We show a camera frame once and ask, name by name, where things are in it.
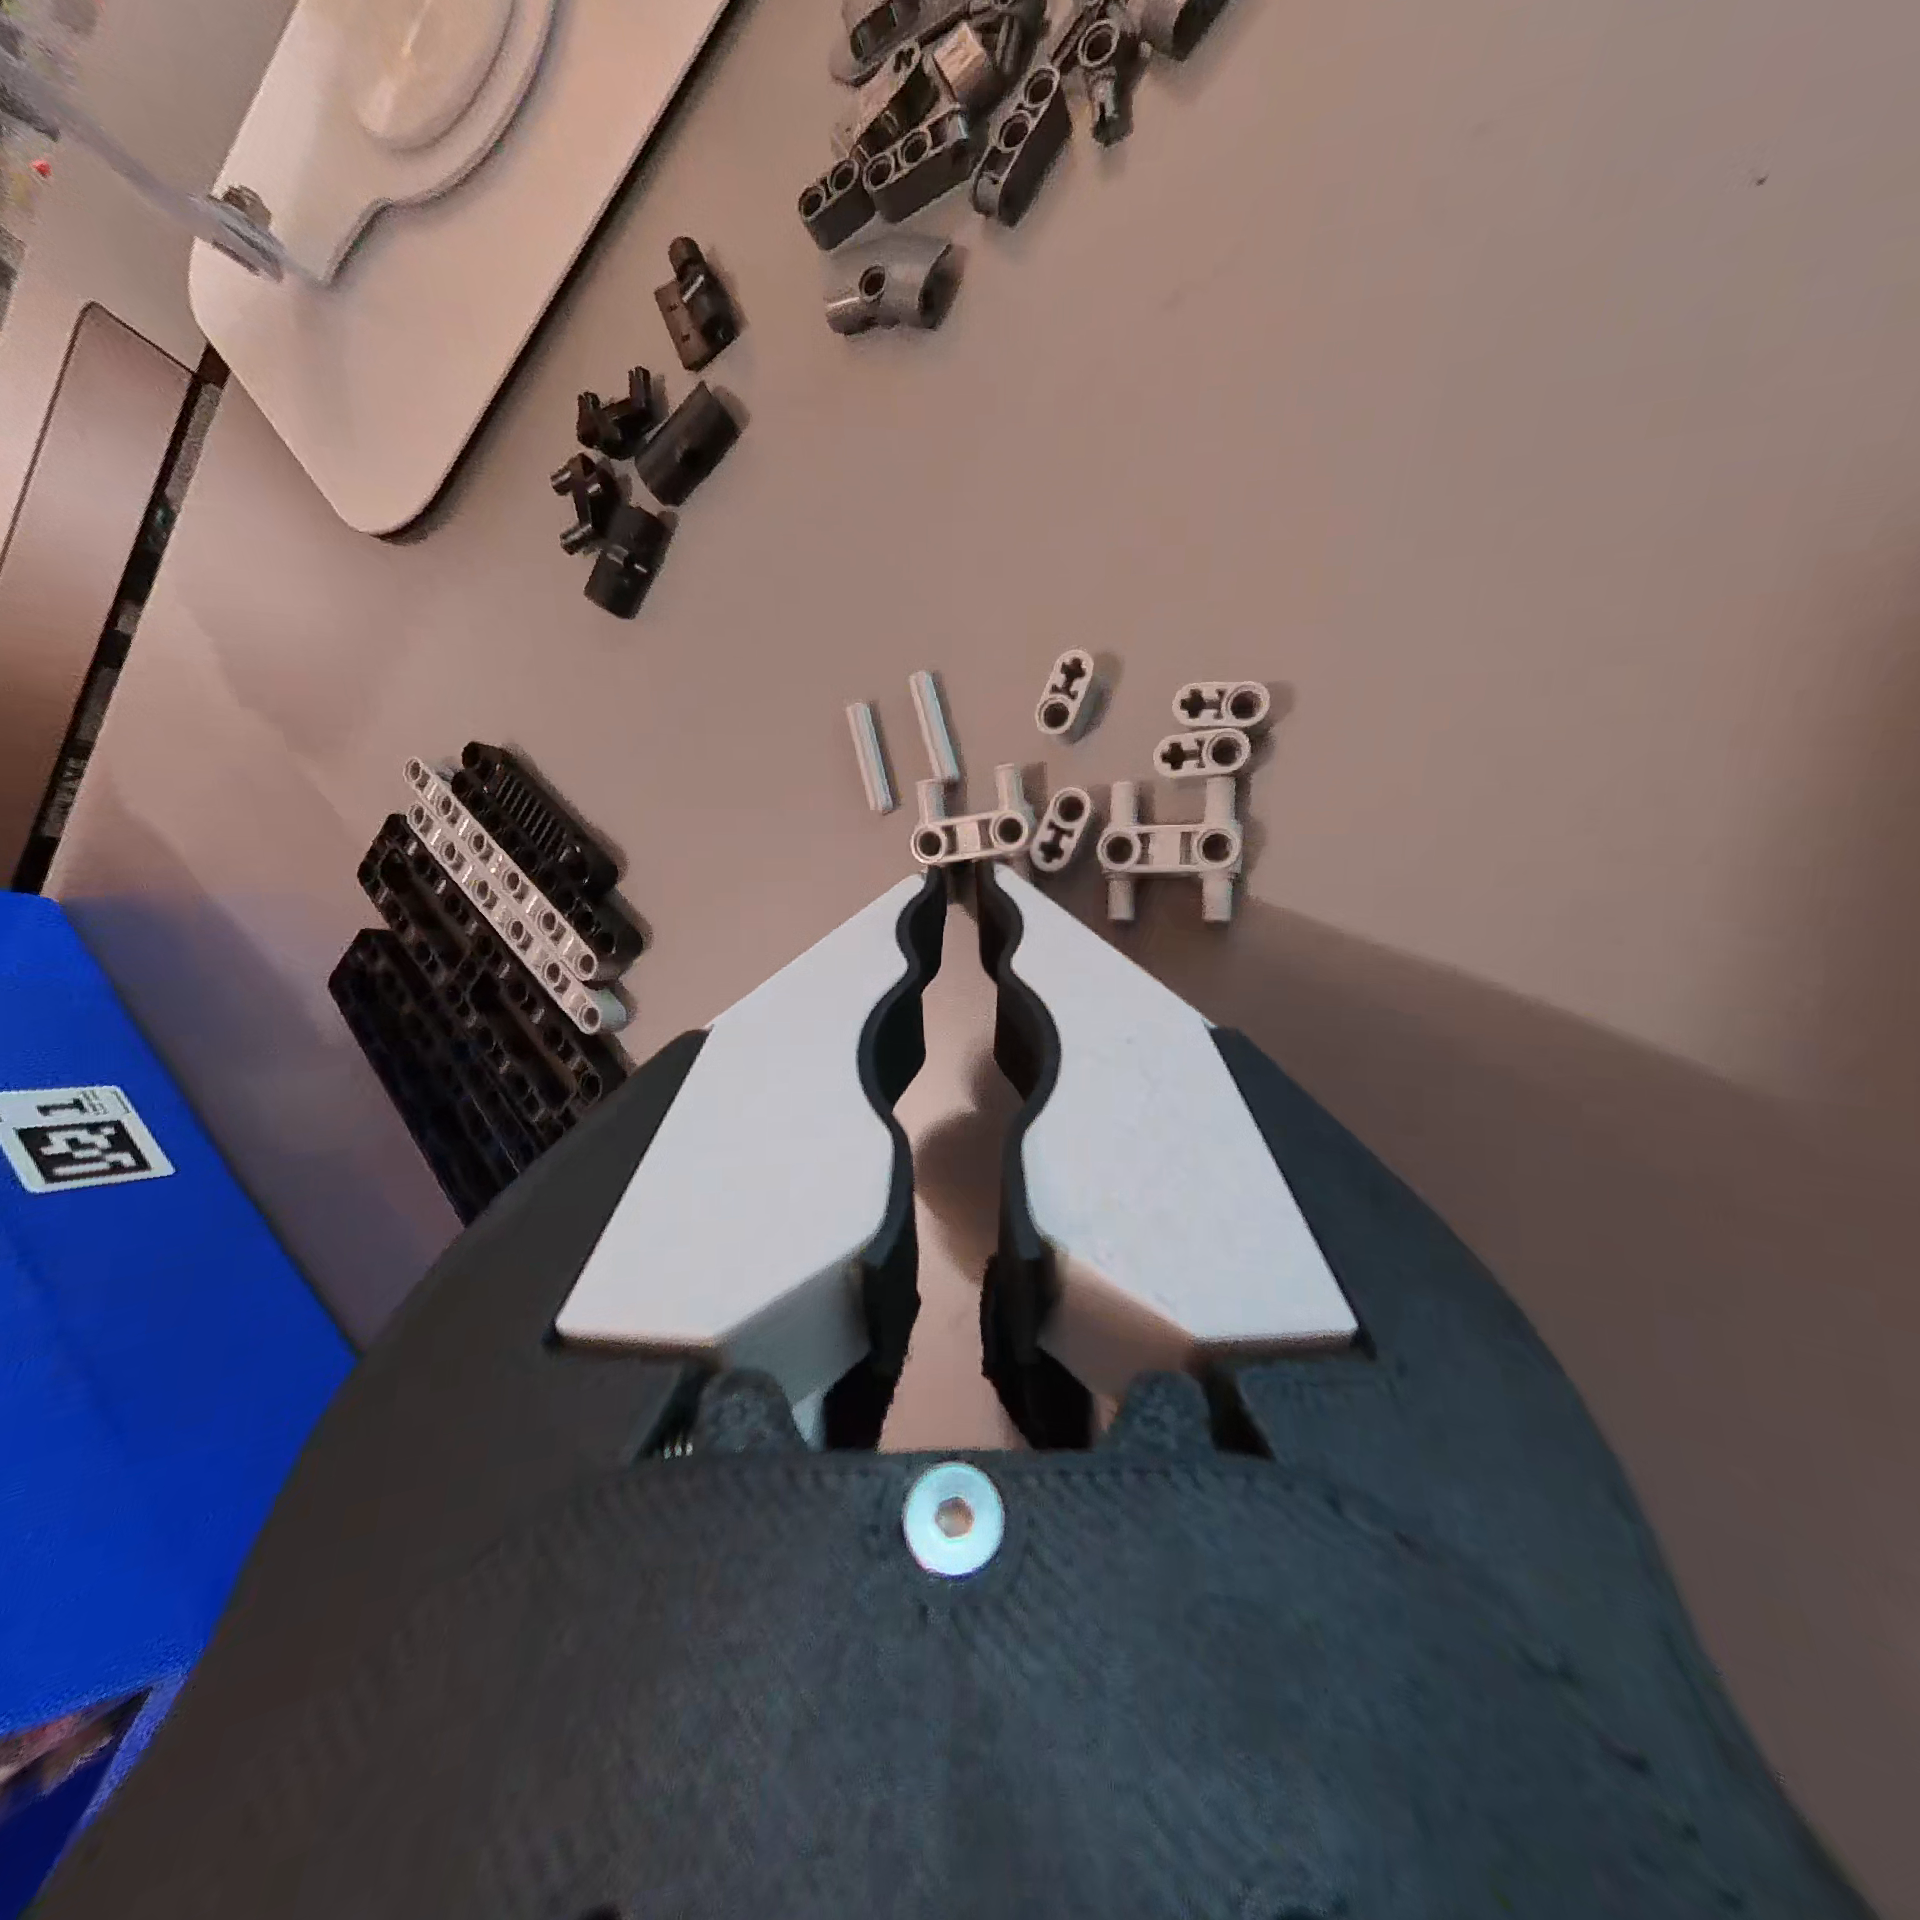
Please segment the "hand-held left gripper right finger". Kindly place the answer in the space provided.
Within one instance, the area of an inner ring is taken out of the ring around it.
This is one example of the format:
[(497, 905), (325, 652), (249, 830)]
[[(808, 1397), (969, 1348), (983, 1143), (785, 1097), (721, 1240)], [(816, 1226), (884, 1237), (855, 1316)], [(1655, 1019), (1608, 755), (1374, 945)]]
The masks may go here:
[(1022, 1092), (977, 1359), (1022, 1444), (1088, 1445), (1138, 1371), (1351, 1348), (1355, 1307), (1237, 1077), (1254, 1051), (1008, 866), (974, 932)]

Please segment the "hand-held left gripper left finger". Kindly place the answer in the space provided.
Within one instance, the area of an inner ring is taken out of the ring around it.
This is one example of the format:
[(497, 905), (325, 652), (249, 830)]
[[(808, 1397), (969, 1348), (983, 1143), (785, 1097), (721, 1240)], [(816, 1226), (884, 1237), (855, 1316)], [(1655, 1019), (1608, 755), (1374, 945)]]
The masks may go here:
[(892, 1105), (942, 953), (948, 885), (904, 876), (709, 1028), (559, 1312), (562, 1342), (767, 1371), (816, 1445), (876, 1445), (918, 1326)]

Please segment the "stack of black lego beams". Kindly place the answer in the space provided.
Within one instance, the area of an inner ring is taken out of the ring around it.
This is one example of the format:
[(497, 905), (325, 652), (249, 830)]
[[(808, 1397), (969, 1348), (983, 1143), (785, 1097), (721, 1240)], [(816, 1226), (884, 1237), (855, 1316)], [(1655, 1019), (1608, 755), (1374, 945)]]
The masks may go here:
[(618, 898), (618, 849), (497, 743), (405, 755), (360, 888), (377, 922), (329, 970), (329, 1003), (475, 1226), (628, 1083), (648, 928)]

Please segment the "cluster of light grey lego pieces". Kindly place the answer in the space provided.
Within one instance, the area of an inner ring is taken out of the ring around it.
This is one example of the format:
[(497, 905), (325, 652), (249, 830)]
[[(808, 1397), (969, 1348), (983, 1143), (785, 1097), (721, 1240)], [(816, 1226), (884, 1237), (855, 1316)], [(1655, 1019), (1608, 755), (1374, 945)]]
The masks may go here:
[(1274, 726), (1274, 681), (1186, 679), (1168, 701), (1168, 736), (1144, 778), (1189, 789), (1194, 815), (1153, 815), (1144, 778), (1105, 792), (1057, 778), (1040, 765), (995, 765), (992, 800), (969, 792), (969, 765), (948, 712), (948, 681), (925, 664), (904, 679), (927, 774), (904, 855), (918, 873), (1023, 866), (1065, 876), (1081, 855), (1105, 885), (1105, 918), (1136, 922), (1144, 885), (1189, 885), (1200, 922), (1233, 922), (1247, 866), (1242, 789)]

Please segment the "black forked lego connector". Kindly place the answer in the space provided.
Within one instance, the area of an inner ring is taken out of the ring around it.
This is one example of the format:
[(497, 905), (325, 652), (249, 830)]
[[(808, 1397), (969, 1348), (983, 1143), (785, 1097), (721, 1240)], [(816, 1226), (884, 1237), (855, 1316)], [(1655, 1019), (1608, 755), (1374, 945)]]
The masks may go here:
[(628, 393), (575, 393), (575, 446), (606, 463), (632, 463), (662, 427), (662, 375), (632, 363)]
[(597, 553), (614, 505), (628, 500), (614, 468), (595, 449), (575, 449), (562, 468), (552, 468), (548, 489), (567, 500), (559, 545), (567, 556)]

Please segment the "black lego pin connector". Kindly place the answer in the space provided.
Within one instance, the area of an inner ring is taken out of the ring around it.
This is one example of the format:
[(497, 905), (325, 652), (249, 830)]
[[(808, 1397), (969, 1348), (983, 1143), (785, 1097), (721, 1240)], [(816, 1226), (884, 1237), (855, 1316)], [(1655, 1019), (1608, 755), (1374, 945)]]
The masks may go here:
[(667, 242), (656, 307), (685, 371), (709, 371), (740, 337), (740, 307), (687, 232)]

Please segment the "pile of dark grey lego pieces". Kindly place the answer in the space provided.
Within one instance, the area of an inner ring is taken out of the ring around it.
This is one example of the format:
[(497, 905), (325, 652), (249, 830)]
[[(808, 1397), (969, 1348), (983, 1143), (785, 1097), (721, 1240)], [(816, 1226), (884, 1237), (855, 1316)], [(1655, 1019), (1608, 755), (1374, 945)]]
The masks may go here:
[(1216, 0), (855, 0), (834, 40), (851, 90), (834, 168), (802, 182), (796, 222), (834, 261), (826, 333), (936, 333), (955, 288), (955, 243), (925, 217), (969, 201), (1022, 230), (1069, 133), (1098, 149), (1136, 133), (1153, 62), (1186, 62)]

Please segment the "blue storage bin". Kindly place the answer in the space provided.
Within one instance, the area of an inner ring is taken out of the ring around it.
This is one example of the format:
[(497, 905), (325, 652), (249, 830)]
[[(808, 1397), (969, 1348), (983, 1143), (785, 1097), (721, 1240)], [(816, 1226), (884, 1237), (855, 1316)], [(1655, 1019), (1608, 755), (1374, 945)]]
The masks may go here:
[(0, 1717), (102, 1749), (7, 1813), (7, 1917), (200, 1662), (353, 1348), (59, 898), (0, 898)]

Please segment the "white book stand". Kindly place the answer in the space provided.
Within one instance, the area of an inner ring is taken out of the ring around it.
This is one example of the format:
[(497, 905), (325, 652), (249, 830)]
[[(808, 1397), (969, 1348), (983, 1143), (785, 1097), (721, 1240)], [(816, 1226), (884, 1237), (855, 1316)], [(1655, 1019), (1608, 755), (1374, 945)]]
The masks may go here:
[(242, 187), (277, 273), (184, 232), (80, 141), (7, 307), (7, 533), (80, 307), (188, 333), (360, 533), (415, 524), (719, 35), (719, 0), (24, 5), (7, 133), (86, 116), (176, 201)]

